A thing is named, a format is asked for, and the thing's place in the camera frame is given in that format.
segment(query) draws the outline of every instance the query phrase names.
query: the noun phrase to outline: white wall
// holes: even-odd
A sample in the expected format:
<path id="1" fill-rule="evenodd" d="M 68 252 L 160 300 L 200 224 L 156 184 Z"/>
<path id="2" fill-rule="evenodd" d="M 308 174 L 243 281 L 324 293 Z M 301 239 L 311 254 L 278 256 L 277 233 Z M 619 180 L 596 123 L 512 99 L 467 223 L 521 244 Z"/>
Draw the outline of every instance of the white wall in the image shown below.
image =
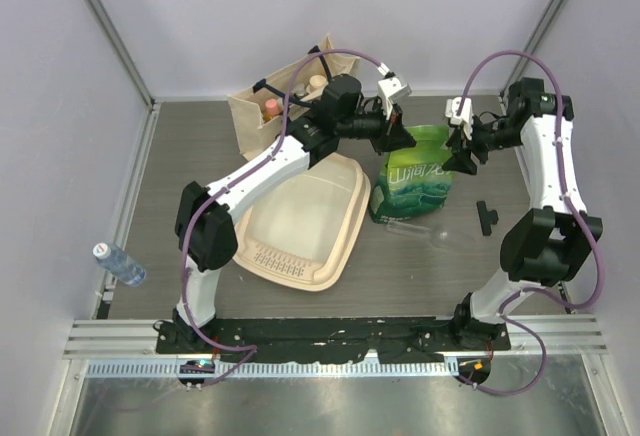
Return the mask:
<path id="1" fill-rule="evenodd" d="M 640 409 L 640 12 L 638 0 L 569 0 L 539 56 L 576 112 L 574 161 L 589 214 L 603 218 L 607 279 L 595 307 L 627 400 Z M 531 70 L 530 75 L 540 75 Z M 593 265 L 571 286 L 584 301 Z"/>
<path id="2" fill-rule="evenodd" d="M 0 425 L 45 434 L 146 110 L 83 0 L 0 0 Z"/>
<path id="3" fill-rule="evenodd" d="M 187 98 L 248 87 L 327 32 L 414 90 L 459 90 L 488 54 L 522 49 L 548 1 L 103 0 L 151 92 Z M 514 64 L 492 65 L 475 89 L 501 89 Z"/>

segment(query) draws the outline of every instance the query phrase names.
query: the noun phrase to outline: beige tray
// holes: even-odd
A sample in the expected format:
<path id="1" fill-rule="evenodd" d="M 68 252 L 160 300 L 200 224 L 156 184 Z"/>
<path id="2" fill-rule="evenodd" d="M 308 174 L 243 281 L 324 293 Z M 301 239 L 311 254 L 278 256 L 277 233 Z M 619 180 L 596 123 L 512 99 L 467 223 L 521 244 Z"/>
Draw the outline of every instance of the beige tray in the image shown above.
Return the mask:
<path id="1" fill-rule="evenodd" d="M 371 183 L 356 161 L 330 155 L 245 213 L 236 224 L 234 261 L 284 286 L 329 288 L 349 259 L 370 191 Z M 265 242 L 268 238 L 279 238 L 278 243 Z"/>

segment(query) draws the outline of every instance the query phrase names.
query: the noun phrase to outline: vertical metal beam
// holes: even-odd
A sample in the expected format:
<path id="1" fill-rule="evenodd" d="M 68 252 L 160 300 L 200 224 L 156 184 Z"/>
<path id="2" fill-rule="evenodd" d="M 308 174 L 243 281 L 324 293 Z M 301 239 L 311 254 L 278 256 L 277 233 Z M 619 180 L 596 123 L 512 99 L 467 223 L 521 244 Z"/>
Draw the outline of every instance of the vertical metal beam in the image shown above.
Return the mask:
<path id="1" fill-rule="evenodd" d="M 527 44 L 524 47 L 523 51 L 530 54 L 535 54 L 535 52 L 540 47 L 540 44 L 544 40 L 544 37 L 547 35 L 549 29 L 551 28 L 551 25 L 553 24 L 558 14 L 560 13 L 560 10 L 564 6 L 565 1 L 566 0 L 550 0 L 549 1 L 549 4 L 547 4 L 547 7 L 542 13 L 542 17 L 540 18 L 540 21 L 538 21 L 538 24 L 536 25 L 536 28 L 533 30 L 533 33 L 531 34 L 529 41 L 527 41 Z M 527 69 L 528 64 L 529 64 L 528 59 L 520 58 L 518 60 L 518 63 L 513 68 L 513 71 L 511 72 L 511 75 L 509 76 L 509 79 L 507 80 L 507 83 L 504 86 L 503 91 L 505 93 L 512 83 L 516 82 L 518 79 L 520 79 L 524 75 L 524 72 Z"/>
<path id="2" fill-rule="evenodd" d="M 98 24 L 102 28 L 102 31 L 107 37 L 107 40 L 113 47 L 113 50 L 116 52 L 116 55 L 118 56 L 118 58 L 120 59 L 120 62 L 124 66 L 125 71 L 127 72 L 127 74 L 129 74 L 129 77 L 131 78 L 131 81 L 135 85 L 136 89 L 138 90 L 138 93 L 140 93 L 140 97 L 143 99 L 147 107 L 151 110 L 151 108 L 153 107 L 154 98 L 149 92 L 149 88 L 147 88 L 147 85 L 142 79 L 142 76 L 138 72 L 138 68 L 136 68 L 136 65 L 134 64 L 133 59 L 129 54 L 129 51 L 127 50 L 124 42 L 122 41 L 122 38 L 120 38 L 120 35 L 118 34 L 116 27 L 111 21 L 111 18 L 107 14 L 107 10 L 102 4 L 102 1 L 101 0 L 85 0 L 85 1 L 89 6 L 89 8 L 91 9 L 91 12 L 94 14 L 96 20 L 98 21 Z"/>

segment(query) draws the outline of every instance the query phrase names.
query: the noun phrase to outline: pink bottle cap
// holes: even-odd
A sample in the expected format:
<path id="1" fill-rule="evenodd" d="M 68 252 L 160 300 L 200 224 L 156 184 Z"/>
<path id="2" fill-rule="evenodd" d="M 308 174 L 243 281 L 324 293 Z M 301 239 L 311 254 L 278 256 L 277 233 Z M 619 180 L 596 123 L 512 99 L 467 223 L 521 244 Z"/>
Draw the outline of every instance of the pink bottle cap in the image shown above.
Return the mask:
<path id="1" fill-rule="evenodd" d="M 278 101 L 276 101 L 275 99 L 267 99 L 267 102 L 264 103 L 264 109 L 272 116 L 277 116 L 278 114 L 280 114 L 280 106 L 278 106 Z"/>

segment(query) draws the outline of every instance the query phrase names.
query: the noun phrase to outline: metal floor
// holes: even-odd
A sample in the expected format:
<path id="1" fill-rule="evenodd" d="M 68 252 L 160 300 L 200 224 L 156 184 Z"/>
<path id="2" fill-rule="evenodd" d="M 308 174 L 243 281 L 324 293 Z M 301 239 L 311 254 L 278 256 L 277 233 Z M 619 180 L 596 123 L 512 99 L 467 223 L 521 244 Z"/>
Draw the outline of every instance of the metal floor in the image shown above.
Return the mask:
<path id="1" fill-rule="evenodd" d="M 446 98 L 412 97 L 403 103 L 405 123 L 441 124 Z M 500 112 L 497 97 L 474 97 L 479 113 Z M 375 182 L 382 158 L 367 141 L 343 141 L 339 153 L 356 159 Z M 175 216 L 183 187 L 207 184 L 244 163 L 224 101 L 165 103 L 161 107 L 127 242 L 127 251 L 148 270 L 137 288 L 115 290 L 112 319 L 167 318 L 180 292 Z M 498 210 L 493 235 L 483 237 L 476 201 Z M 231 262 L 222 271 L 216 297 L 220 317 L 357 317 L 450 315 L 498 268 L 505 233 L 528 210 L 529 197 L 512 150 L 494 152 L 475 177 L 456 175 L 442 210 L 415 220 L 444 224 L 476 237 L 463 255 L 389 233 L 368 216 L 338 282 L 320 293 L 263 280 Z M 557 314 L 546 298 L 530 298 L 522 314 Z"/>
<path id="2" fill-rule="evenodd" d="M 539 364 L 497 357 L 487 384 L 520 387 Z M 88 379 L 81 401 L 73 436 L 606 434 L 580 356 L 550 357 L 536 387 L 506 398 L 443 376 L 231 379 L 202 392 L 175 379 Z"/>

